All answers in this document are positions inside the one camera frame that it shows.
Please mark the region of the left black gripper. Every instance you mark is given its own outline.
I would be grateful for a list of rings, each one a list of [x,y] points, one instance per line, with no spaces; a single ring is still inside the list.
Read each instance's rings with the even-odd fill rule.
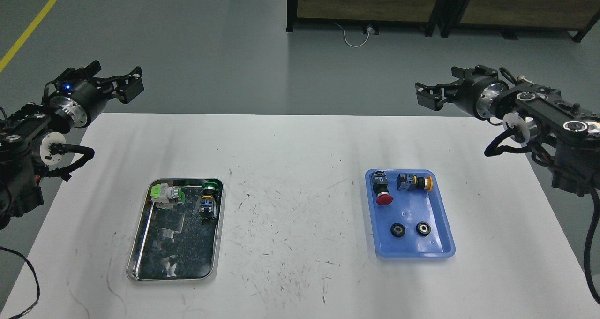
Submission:
[[[102,67],[92,61],[78,69],[67,68],[45,84],[45,107],[50,127],[88,127],[110,99],[128,104],[144,91],[140,66],[122,76],[96,77]]]

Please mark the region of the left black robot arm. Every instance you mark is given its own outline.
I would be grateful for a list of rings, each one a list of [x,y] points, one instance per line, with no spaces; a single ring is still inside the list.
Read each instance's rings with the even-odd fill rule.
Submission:
[[[91,125],[107,103],[128,104],[144,91],[143,71],[137,66],[121,76],[98,77],[99,61],[67,68],[45,84],[41,102],[26,103],[1,116],[0,219],[5,228],[44,204],[43,178],[67,182],[72,173],[90,161],[92,148],[67,144],[65,135]]]

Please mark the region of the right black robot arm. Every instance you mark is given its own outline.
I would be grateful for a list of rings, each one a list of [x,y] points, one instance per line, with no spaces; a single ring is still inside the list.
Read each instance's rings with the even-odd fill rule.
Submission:
[[[418,104],[439,111],[453,104],[482,121],[501,120],[503,132],[484,150],[487,157],[529,154],[551,172],[551,186],[579,197],[591,195],[592,218],[584,244],[584,275],[595,301],[591,252],[599,225],[599,114],[570,103],[561,90],[514,76],[506,68],[452,67],[453,82],[414,85]]]

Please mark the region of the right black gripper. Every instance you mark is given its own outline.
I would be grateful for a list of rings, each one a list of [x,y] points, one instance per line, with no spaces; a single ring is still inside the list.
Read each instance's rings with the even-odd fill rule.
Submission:
[[[508,84],[498,78],[498,71],[484,65],[473,68],[453,66],[451,75],[457,80],[452,83],[425,85],[414,84],[418,105],[439,111],[446,104],[453,104],[465,113],[478,118],[494,116],[492,104]]]

